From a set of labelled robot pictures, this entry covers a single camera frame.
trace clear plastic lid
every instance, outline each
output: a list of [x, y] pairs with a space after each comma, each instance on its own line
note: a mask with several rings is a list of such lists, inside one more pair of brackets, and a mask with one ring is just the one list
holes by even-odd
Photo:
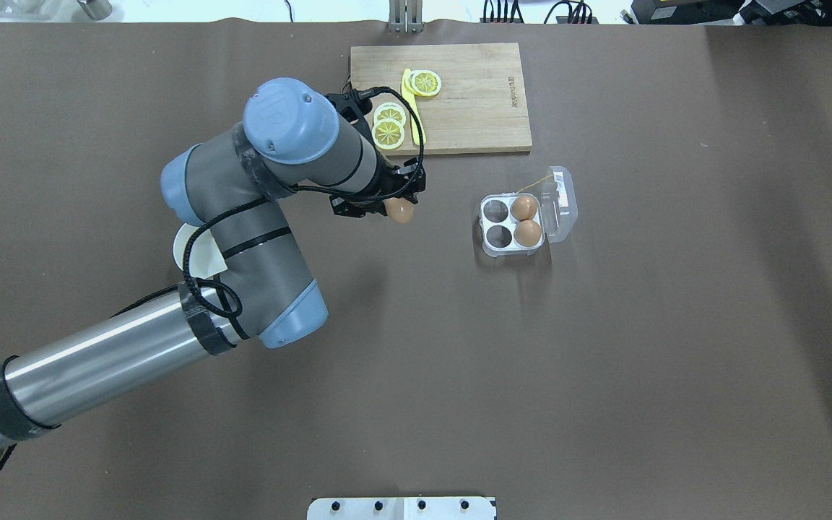
[[541, 227], [549, 243], [567, 238], [577, 222], [577, 195], [571, 172], [564, 167], [550, 167], [551, 175], [541, 183]]

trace brown egg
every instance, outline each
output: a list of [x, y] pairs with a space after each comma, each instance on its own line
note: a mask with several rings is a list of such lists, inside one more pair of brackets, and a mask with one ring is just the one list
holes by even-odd
[[383, 201], [383, 209], [387, 211], [387, 217], [397, 224], [406, 224], [413, 218], [413, 203], [406, 199], [386, 199]]
[[534, 220], [522, 220], [514, 233], [517, 243], [525, 247], [534, 247], [541, 240], [541, 226]]
[[534, 218], [537, 212], [538, 201], [535, 201], [532, 195], [519, 195], [515, 201], [512, 201], [512, 217], [516, 220], [529, 220], [529, 218]]

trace blue plastic cover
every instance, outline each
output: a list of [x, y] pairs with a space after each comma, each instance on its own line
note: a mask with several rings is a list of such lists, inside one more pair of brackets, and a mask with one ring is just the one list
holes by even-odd
[[182, 155], [169, 161], [169, 164], [162, 169], [162, 175], [159, 175], [159, 188], [162, 190], [165, 204], [175, 210], [175, 215], [178, 216], [179, 220], [191, 224], [195, 228], [201, 227], [204, 222], [194, 213], [194, 208], [191, 207], [191, 202], [188, 201], [188, 190], [185, 188], [185, 167], [188, 165], [188, 157], [191, 155], [191, 151], [197, 146], [195, 144], [183, 152]]
[[259, 339], [268, 348], [277, 349], [287, 343], [297, 342], [298, 339], [321, 328], [328, 316], [323, 294], [314, 280], [294, 302], [291, 302], [281, 316], [259, 334]]
[[339, 114], [333, 103], [299, 79], [275, 78], [248, 99], [243, 131], [260, 154], [299, 165], [320, 158], [333, 146]]

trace lemon slice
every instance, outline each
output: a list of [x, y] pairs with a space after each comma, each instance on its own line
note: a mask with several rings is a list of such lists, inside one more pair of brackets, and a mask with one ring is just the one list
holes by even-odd
[[413, 70], [409, 73], [409, 89], [414, 95], [431, 98], [442, 90], [442, 79], [432, 70]]
[[374, 122], [378, 123], [384, 119], [394, 119], [397, 123], [405, 125], [407, 122], [407, 113], [397, 103], [382, 103], [382, 105], [379, 105], [374, 110]]
[[396, 119], [382, 119], [374, 123], [370, 135], [374, 138], [374, 145], [383, 150], [393, 150], [403, 144], [403, 125]]

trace wooden cutting board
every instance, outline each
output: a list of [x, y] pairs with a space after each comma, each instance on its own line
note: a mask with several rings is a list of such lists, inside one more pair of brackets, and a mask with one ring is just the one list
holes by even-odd
[[[532, 150], [518, 43], [352, 47], [351, 82], [356, 89], [386, 85], [399, 91], [404, 69], [429, 69], [442, 78], [436, 97], [419, 97], [416, 102], [426, 132], [426, 154]], [[397, 100], [379, 95], [372, 101], [377, 108]], [[372, 116], [367, 116], [369, 125]], [[406, 132], [400, 148], [383, 153], [413, 155], [409, 124]]]

